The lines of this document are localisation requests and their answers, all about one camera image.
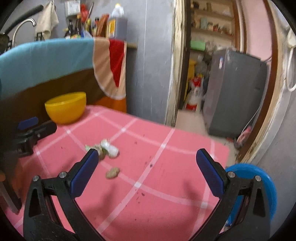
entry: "green box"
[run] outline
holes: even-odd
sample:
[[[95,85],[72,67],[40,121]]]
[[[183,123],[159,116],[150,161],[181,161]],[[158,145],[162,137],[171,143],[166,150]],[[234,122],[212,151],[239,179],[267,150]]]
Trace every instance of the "green box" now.
[[[205,42],[191,40],[190,48],[194,50],[205,51]]]

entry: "metal bolt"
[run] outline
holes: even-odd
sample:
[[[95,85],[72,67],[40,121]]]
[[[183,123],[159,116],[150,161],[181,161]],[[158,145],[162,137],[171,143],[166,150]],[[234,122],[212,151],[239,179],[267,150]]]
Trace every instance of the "metal bolt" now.
[[[234,173],[234,172],[228,172],[227,175],[228,175],[230,178],[234,178],[234,177],[235,177],[235,173]]]
[[[38,181],[39,180],[39,176],[34,176],[33,177],[33,181],[35,182],[35,181]]]
[[[67,173],[66,172],[61,172],[60,174],[59,174],[59,177],[60,178],[65,178],[67,176]]]
[[[255,176],[255,179],[256,179],[257,182],[260,182],[262,180],[262,178],[260,176],[258,176],[258,175]]]

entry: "gray refrigerator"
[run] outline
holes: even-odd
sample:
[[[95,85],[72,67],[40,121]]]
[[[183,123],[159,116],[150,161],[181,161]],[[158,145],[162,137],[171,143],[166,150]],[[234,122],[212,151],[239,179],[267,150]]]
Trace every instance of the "gray refrigerator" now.
[[[266,78],[267,65],[260,59],[231,49],[216,51],[203,107],[208,133],[237,138],[260,106]]]

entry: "pink tablecloth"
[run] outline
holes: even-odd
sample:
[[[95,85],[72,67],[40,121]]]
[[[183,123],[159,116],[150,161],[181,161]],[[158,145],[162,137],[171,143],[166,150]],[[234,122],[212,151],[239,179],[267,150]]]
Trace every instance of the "pink tablecloth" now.
[[[34,175],[49,178],[69,171],[85,155],[85,144],[104,138],[119,148],[120,155],[100,162],[76,199],[92,225],[107,240],[188,240],[218,201],[196,164],[196,151],[205,148],[225,167],[228,148],[207,137],[100,106],[88,106],[79,122],[59,126],[55,134],[39,141],[34,155],[20,160],[23,202]],[[111,167],[121,172],[107,180],[105,173]],[[56,198],[54,202],[64,226],[71,230]],[[1,204],[22,233],[23,208],[15,215]]]

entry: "curved metal faucet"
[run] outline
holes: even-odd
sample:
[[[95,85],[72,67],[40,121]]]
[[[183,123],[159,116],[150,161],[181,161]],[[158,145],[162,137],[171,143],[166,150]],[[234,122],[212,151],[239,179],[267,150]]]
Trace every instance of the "curved metal faucet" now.
[[[33,27],[36,26],[36,22],[35,22],[35,20],[32,19],[32,18],[27,18],[27,19],[25,19],[24,21],[22,21],[22,22],[17,26],[17,28],[16,28],[16,30],[15,30],[15,32],[14,32],[14,34],[13,34],[13,37],[12,37],[12,43],[11,43],[11,47],[12,47],[12,48],[15,46],[15,35],[17,34],[19,28],[20,28],[24,23],[26,23],[26,22],[31,22],[32,25],[33,25]]]

